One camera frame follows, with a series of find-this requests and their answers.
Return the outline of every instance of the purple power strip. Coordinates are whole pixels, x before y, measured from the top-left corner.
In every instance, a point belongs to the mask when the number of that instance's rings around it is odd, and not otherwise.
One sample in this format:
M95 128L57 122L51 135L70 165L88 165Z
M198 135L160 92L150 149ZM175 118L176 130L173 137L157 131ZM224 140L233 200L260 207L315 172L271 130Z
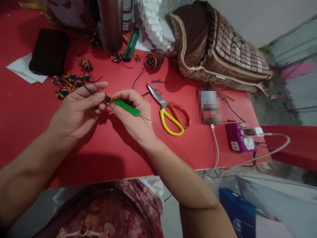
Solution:
M250 128L248 123L235 122L225 125L230 149L237 153L254 152L257 147L252 137L245 137L242 129Z

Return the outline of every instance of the white cable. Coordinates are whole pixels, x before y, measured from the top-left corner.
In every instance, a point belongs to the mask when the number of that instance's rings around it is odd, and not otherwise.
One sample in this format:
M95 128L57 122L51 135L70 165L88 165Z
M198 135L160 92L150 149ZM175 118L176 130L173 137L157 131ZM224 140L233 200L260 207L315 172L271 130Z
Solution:
M211 127L211 130L212 130L212 133L214 135L214 139L215 139L215 142L216 142L216 147L217 147L217 154L218 154L218 157L217 157L217 162L216 162L216 165L213 167L212 170L210 170L209 172L205 173L205 174L201 174L201 175L207 175L207 174L210 174L211 172L213 172L217 166L218 166L218 162L219 162L219 147L218 147L218 143L217 143L217 139L216 139L216 135L215 135L215 131L214 131L214 125L210 125ZM260 157L256 157L256 158L253 158L253 159L250 159L250 160L247 160L247 161L244 161L240 164L236 164L236 165L232 165L230 166L229 168L233 167L233 166L238 166L238 165L242 165L242 164L245 164L245 163L248 163L248 162L251 162L251 161L254 161L254 160L258 160L258 159L261 159L261 158L264 158L266 156L269 156L269 155L272 155L282 149L284 149L291 141L291 139L287 136L287 135L283 135L283 134L277 134L277 133L264 133L265 136L284 136L287 138L287 141L285 142L284 145L282 145L281 147L279 147L278 149L268 153L268 154L265 154L265 155L262 155Z
M253 159L244 161L244 162L242 162L242 163L240 163L240 164L232 165L232 166L230 166L230 167L242 165L242 164L245 164L245 163L247 163L247 162L251 162L251 161L253 161L253 160L258 160L258 159L264 158L264 157L266 157L266 156L268 156L268 155L272 155L272 154L274 154L274 153L276 153L276 152L278 152L278 151L284 149L284 148L290 143L290 141L291 141L291 139L290 139L287 135L283 135L283 134L264 133L264 135L265 135L265 136L284 136L284 137L287 138L287 141L286 141L286 143L285 143L284 145L282 145L282 146L279 147L278 149L276 149L276 150L274 150L274 151L272 151L272 152L270 152L270 153L268 153L268 154L266 154L266 155L262 155L262 156L260 156L260 157L253 158Z
M217 147L217 161L216 161L216 164L215 164L215 166L214 166L214 168L212 169L212 170L210 170L208 173L205 173L205 174L203 174L203 175L207 175L207 174L210 174L211 172L213 172L216 168L217 168L217 166L218 166L218 162L219 162L219 147L218 147L218 142L217 142L217 138L216 138L216 135L215 135L215 127L214 127L214 125L212 124L212 125L210 125L210 127L211 127L211 130L212 130L212 134L214 135L214 140L215 140L215 142L216 142L216 147Z

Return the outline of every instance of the scissors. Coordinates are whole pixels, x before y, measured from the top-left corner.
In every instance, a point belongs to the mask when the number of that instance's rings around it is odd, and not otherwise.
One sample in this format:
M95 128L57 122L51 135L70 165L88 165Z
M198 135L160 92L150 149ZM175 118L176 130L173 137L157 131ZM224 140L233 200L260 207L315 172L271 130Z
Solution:
M180 136L180 135L182 135L182 134L184 133L184 129L189 128L189 126L191 125L191 117L190 117L190 115L188 114L188 112L187 112L183 107L181 107L180 105L178 105L178 104L176 104L176 103L174 103L174 102L170 102L170 103L166 102L166 101L162 98L162 96L161 96L159 93L157 93L156 89L154 89L149 83L147 83L147 84L148 84L148 86L149 86L149 90L150 90L150 92L152 93L152 95L153 95L153 96L155 97L155 99L161 104L161 110L160 110L160 112L159 112L159 115L160 115L160 117L161 117L161 122L162 122L162 125L163 125L164 129L165 129L169 134L171 134L172 136ZM165 110L165 107L168 107L168 108L171 110L171 112L172 112L172 114L173 114L174 117L172 117L172 116ZM186 126L181 122L181 120L179 119L179 117L178 117L178 115L177 115L177 113L176 113L176 111L175 111L174 108L178 108L178 109L180 109L180 110L184 113L184 115L186 116L186 120L187 120ZM176 126L178 126L178 128L179 128L179 130L180 130L178 133L171 131L171 130L166 126L165 120L164 120L164 116L166 116L166 117L167 117L168 119L170 119Z

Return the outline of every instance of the fingernail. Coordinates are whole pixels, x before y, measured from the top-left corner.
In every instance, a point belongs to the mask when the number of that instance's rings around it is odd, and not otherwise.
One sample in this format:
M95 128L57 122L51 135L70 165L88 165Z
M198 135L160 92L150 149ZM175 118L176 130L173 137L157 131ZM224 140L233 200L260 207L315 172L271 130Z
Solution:
M96 96L99 98L99 99L103 99L103 98L105 98L105 93L104 92L97 92L96 93Z

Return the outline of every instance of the hand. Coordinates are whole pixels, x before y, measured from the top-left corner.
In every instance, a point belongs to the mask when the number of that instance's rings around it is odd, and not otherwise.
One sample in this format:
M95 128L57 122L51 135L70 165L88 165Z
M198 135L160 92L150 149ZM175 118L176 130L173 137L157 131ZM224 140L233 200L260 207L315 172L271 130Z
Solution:
M108 86L107 82L96 83L101 89ZM62 105L53 116L47 132L58 135L58 138L70 138L78 141L84 137L96 123L101 110L106 105L104 92L99 92L95 85L81 87L65 97Z
M116 92L112 95L113 100L121 99L127 104L140 111L140 115L151 120L150 103L143 99L143 97L133 89L127 89ZM123 122L129 134L139 143L152 140L156 138L152 123L140 116L133 116L130 112L122 107L111 103L110 108L113 113Z

